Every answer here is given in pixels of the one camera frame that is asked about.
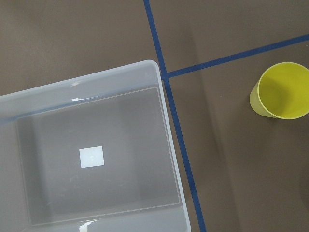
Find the white label in box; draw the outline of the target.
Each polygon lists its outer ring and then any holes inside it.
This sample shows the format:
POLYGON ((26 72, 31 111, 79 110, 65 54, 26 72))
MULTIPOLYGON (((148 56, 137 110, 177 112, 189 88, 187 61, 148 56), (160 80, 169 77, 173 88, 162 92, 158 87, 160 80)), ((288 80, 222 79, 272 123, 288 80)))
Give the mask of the white label in box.
POLYGON ((82 148, 79 150, 81 168, 104 166, 102 146, 82 148))

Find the clear plastic storage box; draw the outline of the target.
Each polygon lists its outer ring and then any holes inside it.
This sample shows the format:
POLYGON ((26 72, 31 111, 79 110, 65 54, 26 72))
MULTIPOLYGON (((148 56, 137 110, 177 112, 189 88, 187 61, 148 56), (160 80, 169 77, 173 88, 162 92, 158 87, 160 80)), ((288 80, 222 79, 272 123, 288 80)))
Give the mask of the clear plastic storage box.
POLYGON ((159 67, 0 98, 3 232, 189 232, 159 67))

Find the yellow plastic cup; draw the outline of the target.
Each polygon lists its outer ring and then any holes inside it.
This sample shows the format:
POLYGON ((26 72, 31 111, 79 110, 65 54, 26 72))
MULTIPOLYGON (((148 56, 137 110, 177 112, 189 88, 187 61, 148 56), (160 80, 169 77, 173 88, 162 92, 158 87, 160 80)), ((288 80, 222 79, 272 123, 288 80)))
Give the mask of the yellow plastic cup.
POLYGON ((261 75, 249 102, 259 115, 292 120, 309 113, 309 70, 294 62, 277 63, 261 75))

